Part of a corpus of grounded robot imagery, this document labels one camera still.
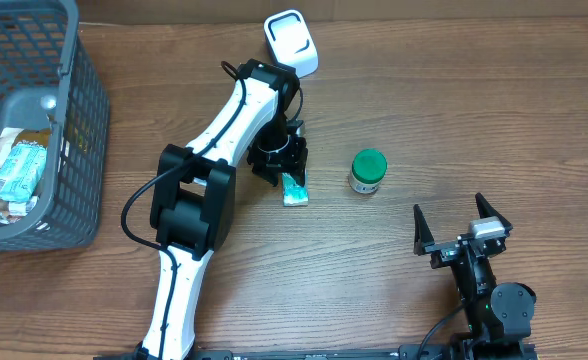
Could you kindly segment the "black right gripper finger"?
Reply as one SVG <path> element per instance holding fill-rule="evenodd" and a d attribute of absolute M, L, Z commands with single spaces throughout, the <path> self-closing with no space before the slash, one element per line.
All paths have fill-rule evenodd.
<path fill-rule="evenodd" d="M 431 252 L 435 240 L 418 204 L 413 206 L 413 216 L 415 224 L 413 251 L 415 255 L 425 255 Z"/>
<path fill-rule="evenodd" d="M 477 211 L 481 218 L 496 217 L 507 232 L 513 230 L 513 225 L 502 214 L 500 214 L 480 192 L 475 194 L 475 201 Z"/>

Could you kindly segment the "teal Kleenex tissue pack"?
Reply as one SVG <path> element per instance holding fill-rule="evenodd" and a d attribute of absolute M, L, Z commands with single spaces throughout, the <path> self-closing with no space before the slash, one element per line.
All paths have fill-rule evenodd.
<path fill-rule="evenodd" d="M 283 205 L 286 207 L 307 206 L 309 193 L 306 185 L 299 185 L 288 173 L 282 173 Z"/>

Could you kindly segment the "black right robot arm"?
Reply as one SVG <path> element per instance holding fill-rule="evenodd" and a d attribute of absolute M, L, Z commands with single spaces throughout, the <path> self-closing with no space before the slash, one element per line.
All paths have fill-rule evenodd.
<path fill-rule="evenodd" d="M 490 264 L 506 250 L 513 225 L 482 194 L 475 195 L 475 202 L 479 217 L 469 223 L 467 232 L 447 243 L 435 241 L 420 206 L 413 206 L 413 251 L 428 255 L 433 269 L 451 270 L 460 304 L 407 353 L 416 359 L 536 359 L 535 347 L 524 343 L 531 335 L 536 293 L 523 283 L 498 283 Z M 468 331 L 430 350 L 433 335 L 461 312 Z"/>

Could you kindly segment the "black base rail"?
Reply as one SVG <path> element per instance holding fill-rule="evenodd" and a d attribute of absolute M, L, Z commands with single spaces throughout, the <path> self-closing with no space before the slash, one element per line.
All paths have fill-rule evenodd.
<path fill-rule="evenodd" d="M 262 352 L 262 353 L 233 353 L 229 350 L 193 350 L 184 359 L 188 360 L 415 360 L 418 358 L 418 345 L 401 345 L 398 349 L 382 350 L 346 350 L 346 351 L 312 351 L 312 352 Z M 483 354 L 477 347 L 479 357 L 468 359 L 540 359 L 533 345 L 526 345 L 523 354 L 489 355 Z M 133 353 L 96 356 L 95 360 L 135 360 L 157 359 L 146 355 L 137 349 Z M 450 356 L 447 346 L 428 345 L 420 355 L 425 360 L 463 359 Z"/>

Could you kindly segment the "grey plastic mesh basket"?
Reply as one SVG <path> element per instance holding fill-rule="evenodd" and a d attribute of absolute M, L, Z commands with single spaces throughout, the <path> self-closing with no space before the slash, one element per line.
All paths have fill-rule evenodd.
<path fill-rule="evenodd" d="M 0 225 L 0 251 L 84 246 L 99 222 L 110 102 L 73 1 L 0 1 L 0 136 L 47 130 L 39 200 Z"/>

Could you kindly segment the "green lid white jar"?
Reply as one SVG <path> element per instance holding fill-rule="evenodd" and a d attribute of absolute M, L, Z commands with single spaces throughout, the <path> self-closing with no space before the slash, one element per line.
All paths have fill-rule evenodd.
<path fill-rule="evenodd" d="M 364 149 L 352 161 L 348 183 L 357 193 L 371 194 L 378 190 L 386 172 L 385 156 L 377 149 Z"/>

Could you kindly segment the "brown snack packet in basket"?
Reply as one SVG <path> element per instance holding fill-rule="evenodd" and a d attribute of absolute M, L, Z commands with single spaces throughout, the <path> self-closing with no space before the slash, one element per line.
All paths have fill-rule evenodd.
<path fill-rule="evenodd" d="M 26 130 L 12 127 L 4 128 L 0 135 L 0 168 L 15 145 L 27 143 L 47 148 L 51 134 L 52 131 L 48 128 L 41 130 Z"/>

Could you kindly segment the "teal tissue pack in basket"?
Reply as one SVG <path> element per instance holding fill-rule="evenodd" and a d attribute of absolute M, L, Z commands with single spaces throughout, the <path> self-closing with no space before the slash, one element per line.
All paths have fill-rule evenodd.
<path fill-rule="evenodd" d="M 42 177 L 46 160 L 47 149 L 42 145 L 15 145 L 0 168 L 0 200 L 27 202 Z"/>

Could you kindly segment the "white barcode scanner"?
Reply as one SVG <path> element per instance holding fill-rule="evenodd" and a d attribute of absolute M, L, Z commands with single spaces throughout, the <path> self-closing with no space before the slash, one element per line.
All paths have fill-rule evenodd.
<path fill-rule="evenodd" d="M 293 68 L 299 78 L 318 69 L 318 52 L 301 12 L 288 9 L 274 14 L 264 21 L 263 29 L 275 64 Z"/>

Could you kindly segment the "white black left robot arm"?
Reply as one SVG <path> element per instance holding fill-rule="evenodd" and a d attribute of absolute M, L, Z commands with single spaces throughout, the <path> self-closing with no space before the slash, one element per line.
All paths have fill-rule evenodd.
<path fill-rule="evenodd" d="M 161 265 L 152 322 L 136 359 L 185 359 L 192 352 L 205 271 L 233 222 L 240 161 L 273 186 L 284 174 L 300 187 L 307 183 L 303 122 L 286 115 L 303 95 L 295 69 L 256 59 L 221 66 L 234 81 L 230 99 L 197 138 L 168 145 L 156 176 L 132 196 L 153 192 L 151 246 Z"/>

